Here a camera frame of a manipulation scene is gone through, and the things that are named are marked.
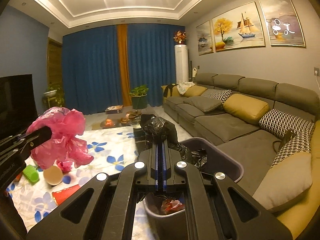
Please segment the green scrub brush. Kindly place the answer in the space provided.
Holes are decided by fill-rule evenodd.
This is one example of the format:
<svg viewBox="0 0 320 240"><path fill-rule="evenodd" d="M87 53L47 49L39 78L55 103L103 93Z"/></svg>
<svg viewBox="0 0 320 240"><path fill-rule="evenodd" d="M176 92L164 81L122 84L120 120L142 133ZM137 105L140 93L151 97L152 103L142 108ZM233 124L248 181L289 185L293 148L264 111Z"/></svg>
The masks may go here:
<svg viewBox="0 0 320 240"><path fill-rule="evenodd" d="M36 184L40 180L36 167L32 165L27 165L24 168L22 173L27 178L27 180L31 183L31 185Z"/></svg>

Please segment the pink plastic bag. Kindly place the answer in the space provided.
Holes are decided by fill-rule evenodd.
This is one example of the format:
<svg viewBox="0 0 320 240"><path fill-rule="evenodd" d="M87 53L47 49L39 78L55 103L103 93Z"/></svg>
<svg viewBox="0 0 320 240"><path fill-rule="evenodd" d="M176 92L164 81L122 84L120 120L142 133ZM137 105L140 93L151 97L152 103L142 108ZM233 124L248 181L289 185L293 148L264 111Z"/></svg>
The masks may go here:
<svg viewBox="0 0 320 240"><path fill-rule="evenodd" d="M47 126L51 138L31 151L31 158L46 170L56 161L72 161L77 168L91 163L94 159L88 153L87 142L79 139L83 135L86 120L82 112L65 107L52 107L39 116L27 129L30 134Z"/></svg>

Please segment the orange paper cup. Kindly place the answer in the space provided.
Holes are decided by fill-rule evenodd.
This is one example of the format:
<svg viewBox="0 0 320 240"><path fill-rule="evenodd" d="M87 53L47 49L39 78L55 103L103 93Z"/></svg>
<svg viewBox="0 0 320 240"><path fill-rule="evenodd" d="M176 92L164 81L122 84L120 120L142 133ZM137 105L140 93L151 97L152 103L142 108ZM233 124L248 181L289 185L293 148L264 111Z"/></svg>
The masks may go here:
<svg viewBox="0 0 320 240"><path fill-rule="evenodd" d="M63 172L58 166L53 165L43 171L43 177L49 185L56 186L62 182Z"/></svg>

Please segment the red paper cup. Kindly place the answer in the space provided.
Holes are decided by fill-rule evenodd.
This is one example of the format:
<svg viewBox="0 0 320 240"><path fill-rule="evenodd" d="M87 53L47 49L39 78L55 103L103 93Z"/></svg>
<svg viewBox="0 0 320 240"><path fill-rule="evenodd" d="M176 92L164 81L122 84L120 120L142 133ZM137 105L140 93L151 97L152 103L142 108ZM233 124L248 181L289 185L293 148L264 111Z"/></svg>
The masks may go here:
<svg viewBox="0 0 320 240"><path fill-rule="evenodd" d="M80 189L79 185L74 185L60 191L52 192L52 197L57 206L61 205L67 198Z"/></svg>

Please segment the black plastic bag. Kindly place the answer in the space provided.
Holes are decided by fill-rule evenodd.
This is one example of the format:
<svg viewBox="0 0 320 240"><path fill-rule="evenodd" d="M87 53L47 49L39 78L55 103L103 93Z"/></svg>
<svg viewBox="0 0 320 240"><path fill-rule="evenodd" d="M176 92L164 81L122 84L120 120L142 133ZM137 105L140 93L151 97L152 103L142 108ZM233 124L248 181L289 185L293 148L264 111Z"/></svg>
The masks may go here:
<svg viewBox="0 0 320 240"><path fill-rule="evenodd" d="M207 152L199 148L192 150L189 146L178 142L176 127L173 123L154 114L142 114L140 126L145 133L144 150L152 148L152 143L167 140L168 148L180 153L183 161L191 163L199 170L204 170L207 164Z"/></svg>

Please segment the black television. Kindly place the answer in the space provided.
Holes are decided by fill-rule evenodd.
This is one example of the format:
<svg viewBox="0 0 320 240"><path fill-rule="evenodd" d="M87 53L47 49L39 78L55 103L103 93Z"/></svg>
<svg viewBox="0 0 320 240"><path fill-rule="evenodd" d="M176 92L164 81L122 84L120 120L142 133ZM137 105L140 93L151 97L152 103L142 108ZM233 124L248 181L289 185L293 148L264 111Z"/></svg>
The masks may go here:
<svg viewBox="0 0 320 240"><path fill-rule="evenodd" d="M37 119L31 74L1 77L1 139L26 130Z"/></svg>

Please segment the plant on stand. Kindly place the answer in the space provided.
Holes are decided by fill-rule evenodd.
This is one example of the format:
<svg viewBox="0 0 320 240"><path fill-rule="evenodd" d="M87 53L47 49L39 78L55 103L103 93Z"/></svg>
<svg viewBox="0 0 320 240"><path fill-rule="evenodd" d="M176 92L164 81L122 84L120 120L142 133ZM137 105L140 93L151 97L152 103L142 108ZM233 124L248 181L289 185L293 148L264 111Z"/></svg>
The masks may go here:
<svg viewBox="0 0 320 240"><path fill-rule="evenodd" d="M65 94L63 88L60 85L52 85L47 87L43 93L42 101L46 109L52 107L64 107L65 106Z"/></svg>

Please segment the floral blue white tablecloth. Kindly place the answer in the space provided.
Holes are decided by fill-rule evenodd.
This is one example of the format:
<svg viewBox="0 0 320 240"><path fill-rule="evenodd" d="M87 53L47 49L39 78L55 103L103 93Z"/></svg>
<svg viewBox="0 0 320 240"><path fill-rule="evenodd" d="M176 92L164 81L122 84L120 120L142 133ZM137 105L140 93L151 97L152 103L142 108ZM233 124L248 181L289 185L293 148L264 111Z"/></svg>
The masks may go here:
<svg viewBox="0 0 320 240"><path fill-rule="evenodd" d="M56 186L49 185L43 177L43 170L38 168L40 180L36 184L31 185L22 176L7 187L27 230L57 207L52 192L74 185L81 187L100 172L109 175L119 173L137 159L135 134L131 126L85 131L79 138L87 142L88 153L94 157L91 163L73 167Z"/></svg>

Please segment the blue curtain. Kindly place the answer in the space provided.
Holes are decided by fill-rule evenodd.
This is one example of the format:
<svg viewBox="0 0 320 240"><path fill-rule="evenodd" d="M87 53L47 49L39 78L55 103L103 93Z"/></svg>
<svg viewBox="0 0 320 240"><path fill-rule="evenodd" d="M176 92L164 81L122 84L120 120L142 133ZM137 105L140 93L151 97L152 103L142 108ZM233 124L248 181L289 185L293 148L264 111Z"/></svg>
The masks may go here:
<svg viewBox="0 0 320 240"><path fill-rule="evenodd" d="M130 89L147 85L148 103L162 104L162 85L176 81L174 33L184 26L127 24ZM118 62L117 25L63 37L62 76L66 106L84 114L123 105Z"/></svg>

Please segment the box on table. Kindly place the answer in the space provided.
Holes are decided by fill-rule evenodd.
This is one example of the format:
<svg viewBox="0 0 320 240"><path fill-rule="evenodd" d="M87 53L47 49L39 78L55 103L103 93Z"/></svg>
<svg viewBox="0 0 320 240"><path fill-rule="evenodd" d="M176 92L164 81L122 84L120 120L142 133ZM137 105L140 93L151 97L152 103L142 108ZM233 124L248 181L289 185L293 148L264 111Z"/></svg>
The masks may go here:
<svg viewBox="0 0 320 240"><path fill-rule="evenodd" d="M105 109L106 114L118 114L123 112L123 105L110 106Z"/></svg>

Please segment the grey sectional sofa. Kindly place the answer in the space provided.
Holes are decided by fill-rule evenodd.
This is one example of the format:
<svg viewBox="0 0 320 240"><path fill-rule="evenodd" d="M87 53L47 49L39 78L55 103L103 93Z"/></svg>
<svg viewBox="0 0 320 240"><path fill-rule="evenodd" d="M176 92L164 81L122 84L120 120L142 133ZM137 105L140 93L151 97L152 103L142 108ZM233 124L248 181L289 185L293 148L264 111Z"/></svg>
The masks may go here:
<svg viewBox="0 0 320 240"><path fill-rule="evenodd" d="M311 138L313 184L305 196L287 210L273 213L294 239L319 239L319 96L310 89L289 83L244 77L241 75L200 73L195 85L207 89L230 89L269 104L277 109L315 123ZM177 87L163 88L163 107L177 123L194 137L202 137L244 168L239 185L251 196L266 176L276 157L273 142L278 138L258 126L215 109L204 113L184 103L187 97Z"/></svg>

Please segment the green potted plant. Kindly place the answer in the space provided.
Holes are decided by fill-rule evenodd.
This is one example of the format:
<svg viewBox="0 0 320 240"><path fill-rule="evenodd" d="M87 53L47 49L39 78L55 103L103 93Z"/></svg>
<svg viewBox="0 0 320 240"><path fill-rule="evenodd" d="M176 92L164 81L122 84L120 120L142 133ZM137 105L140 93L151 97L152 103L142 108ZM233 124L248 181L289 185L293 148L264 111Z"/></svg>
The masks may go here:
<svg viewBox="0 0 320 240"><path fill-rule="evenodd" d="M147 85L141 85L131 90L129 95L131 96L133 109L145 109L148 106L148 90Z"/></svg>

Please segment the yellow cushion far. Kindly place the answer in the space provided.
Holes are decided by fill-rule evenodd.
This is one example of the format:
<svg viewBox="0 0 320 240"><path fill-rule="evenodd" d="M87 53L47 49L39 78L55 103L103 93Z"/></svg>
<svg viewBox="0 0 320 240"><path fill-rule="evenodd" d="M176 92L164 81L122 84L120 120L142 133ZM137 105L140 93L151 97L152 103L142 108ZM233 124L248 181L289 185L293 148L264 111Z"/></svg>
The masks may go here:
<svg viewBox="0 0 320 240"><path fill-rule="evenodd" d="M207 90L206 87L194 85L189 87L183 96L185 97L193 97L193 96L201 96Z"/></svg>

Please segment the white cloth on sofa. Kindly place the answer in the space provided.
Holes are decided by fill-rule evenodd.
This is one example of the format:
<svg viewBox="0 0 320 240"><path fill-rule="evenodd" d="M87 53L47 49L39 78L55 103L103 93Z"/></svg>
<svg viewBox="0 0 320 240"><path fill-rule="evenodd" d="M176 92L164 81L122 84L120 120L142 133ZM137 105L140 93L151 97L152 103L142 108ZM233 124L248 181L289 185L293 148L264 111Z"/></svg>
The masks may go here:
<svg viewBox="0 0 320 240"><path fill-rule="evenodd" d="M194 85L195 83L193 82L181 81L177 83L177 90L181 95L184 95L186 91Z"/></svg>

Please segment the orange flower bouquet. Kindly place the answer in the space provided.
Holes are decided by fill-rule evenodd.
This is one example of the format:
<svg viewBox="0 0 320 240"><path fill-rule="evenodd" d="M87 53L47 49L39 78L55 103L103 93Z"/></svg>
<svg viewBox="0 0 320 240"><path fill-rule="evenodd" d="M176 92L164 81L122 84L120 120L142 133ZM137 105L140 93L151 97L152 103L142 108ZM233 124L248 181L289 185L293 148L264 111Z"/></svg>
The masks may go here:
<svg viewBox="0 0 320 240"><path fill-rule="evenodd" d="M174 33L173 39L177 44L185 44L187 39L185 31L181 31L181 30L176 31Z"/></svg>

